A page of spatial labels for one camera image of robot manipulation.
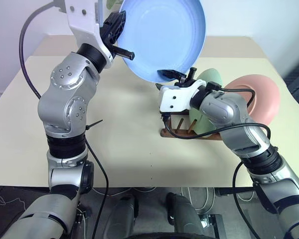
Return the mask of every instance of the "pink plate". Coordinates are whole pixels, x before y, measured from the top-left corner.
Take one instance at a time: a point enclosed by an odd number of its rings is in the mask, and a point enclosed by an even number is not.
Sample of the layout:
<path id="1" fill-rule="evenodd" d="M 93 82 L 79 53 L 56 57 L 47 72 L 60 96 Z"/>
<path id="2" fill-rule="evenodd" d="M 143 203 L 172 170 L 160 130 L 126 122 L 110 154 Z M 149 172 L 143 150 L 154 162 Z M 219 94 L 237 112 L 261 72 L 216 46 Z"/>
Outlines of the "pink plate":
<path id="1" fill-rule="evenodd" d="M 227 89 L 253 89 L 256 96 L 248 107 L 248 113 L 255 122 L 268 125 L 279 111 L 280 93 L 276 83 L 267 76 L 247 75 L 229 83 Z M 248 102 L 251 94 L 239 92 Z"/>

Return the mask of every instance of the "screw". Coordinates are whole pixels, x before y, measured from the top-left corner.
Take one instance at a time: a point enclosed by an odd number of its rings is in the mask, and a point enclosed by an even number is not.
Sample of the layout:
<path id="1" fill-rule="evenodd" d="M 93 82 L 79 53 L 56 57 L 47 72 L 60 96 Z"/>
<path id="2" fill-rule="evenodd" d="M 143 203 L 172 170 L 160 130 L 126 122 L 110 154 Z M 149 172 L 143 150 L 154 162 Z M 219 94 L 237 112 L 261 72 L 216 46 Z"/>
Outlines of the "screw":
<path id="1" fill-rule="evenodd" d="M 126 58 L 129 58 L 131 61 L 134 59 L 135 57 L 135 54 L 134 52 L 130 52 L 128 50 L 125 50 L 125 49 L 122 49 L 122 48 L 119 48 L 117 46 L 112 46 L 112 49 L 114 51 L 115 54 L 119 55 L 119 56 L 123 56 L 123 57 L 126 57 Z"/>

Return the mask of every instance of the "black cable tie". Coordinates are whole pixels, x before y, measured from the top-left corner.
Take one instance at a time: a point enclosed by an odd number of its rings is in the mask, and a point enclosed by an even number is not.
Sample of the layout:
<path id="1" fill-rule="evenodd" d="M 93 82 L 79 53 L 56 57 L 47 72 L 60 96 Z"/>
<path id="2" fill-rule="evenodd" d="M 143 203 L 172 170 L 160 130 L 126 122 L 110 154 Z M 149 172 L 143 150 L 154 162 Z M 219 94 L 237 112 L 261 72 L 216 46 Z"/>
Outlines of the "black cable tie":
<path id="1" fill-rule="evenodd" d="M 103 120 L 101 119 L 101 120 L 99 120 L 99 121 L 96 121 L 95 123 L 93 123 L 93 124 L 90 124 L 90 125 L 86 125 L 85 126 L 85 130 L 89 130 L 91 127 L 93 127 L 94 125 L 96 125 L 96 124 L 98 124 L 98 123 L 100 123 L 100 122 L 102 122 Z"/>

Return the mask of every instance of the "plate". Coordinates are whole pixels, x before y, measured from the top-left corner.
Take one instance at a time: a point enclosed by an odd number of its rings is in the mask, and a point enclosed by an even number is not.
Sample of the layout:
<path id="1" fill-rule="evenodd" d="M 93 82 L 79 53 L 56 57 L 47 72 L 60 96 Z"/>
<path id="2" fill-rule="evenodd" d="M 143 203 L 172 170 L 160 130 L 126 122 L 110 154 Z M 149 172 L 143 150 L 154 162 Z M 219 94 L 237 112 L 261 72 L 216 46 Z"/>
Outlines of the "plate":
<path id="1" fill-rule="evenodd" d="M 118 46 L 135 53 L 127 66 L 140 78 L 163 83 L 157 70 L 186 73 L 205 40 L 205 15 L 199 0 L 125 0 L 126 23 Z"/>
<path id="2" fill-rule="evenodd" d="M 268 125 L 278 114 L 280 106 L 280 93 L 276 83 L 264 75 L 246 75 L 230 82 L 227 89 L 253 89 L 255 98 L 247 108 L 250 117 L 257 123 Z M 249 101 L 249 92 L 237 92 Z"/>

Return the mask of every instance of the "white bracket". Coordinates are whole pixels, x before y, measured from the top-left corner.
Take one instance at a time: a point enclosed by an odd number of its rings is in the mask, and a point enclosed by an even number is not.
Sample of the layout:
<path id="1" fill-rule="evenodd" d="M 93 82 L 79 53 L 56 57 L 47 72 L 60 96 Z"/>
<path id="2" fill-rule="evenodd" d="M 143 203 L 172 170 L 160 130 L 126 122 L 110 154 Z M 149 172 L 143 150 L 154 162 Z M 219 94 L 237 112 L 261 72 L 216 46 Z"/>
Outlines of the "white bracket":
<path id="1" fill-rule="evenodd" d="M 161 112 L 181 112 L 190 110 L 190 100 L 198 92 L 198 87 L 206 86 L 203 80 L 195 81 L 190 87 L 162 86 L 159 91 L 159 110 Z"/>
<path id="2" fill-rule="evenodd" d="M 103 26 L 102 0 L 65 0 L 66 14 L 77 45 L 90 44 L 106 59 L 105 68 L 110 68 L 113 57 L 100 36 Z"/>

